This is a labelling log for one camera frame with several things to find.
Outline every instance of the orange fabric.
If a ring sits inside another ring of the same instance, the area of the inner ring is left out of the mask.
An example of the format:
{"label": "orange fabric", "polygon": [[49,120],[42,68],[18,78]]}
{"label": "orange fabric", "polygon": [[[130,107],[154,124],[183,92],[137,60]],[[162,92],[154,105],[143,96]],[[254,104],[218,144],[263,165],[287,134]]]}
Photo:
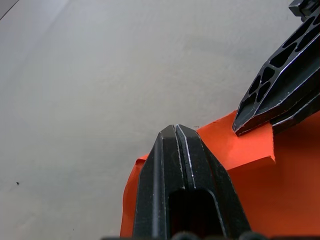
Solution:
{"label": "orange fabric", "polygon": [[[198,133],[229,170],[252,230],[268,237],[320,235],[320,112],[274,137],[276,159],[269,124],[236,137],[233,118],[234,112]],[[124,190],[121,237],[132,235],[146,157],[136,161]]]}

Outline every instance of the orange cloth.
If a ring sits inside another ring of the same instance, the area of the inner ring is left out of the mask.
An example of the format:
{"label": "orange cloth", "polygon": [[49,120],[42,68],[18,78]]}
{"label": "orange cloth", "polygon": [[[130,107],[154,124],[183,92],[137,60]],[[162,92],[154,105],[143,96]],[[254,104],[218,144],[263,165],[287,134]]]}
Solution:
{"label": "orange cloth", "polygon": [[[320,235],[320,112],[277,134],[275,156],[271,125],[236,137],[231,130],[234,114],[200,128],[198,134],[229,170],[252,230],[268,237]],[[121,237],[132,235],[146,158],[136,161],[124,190]]]}

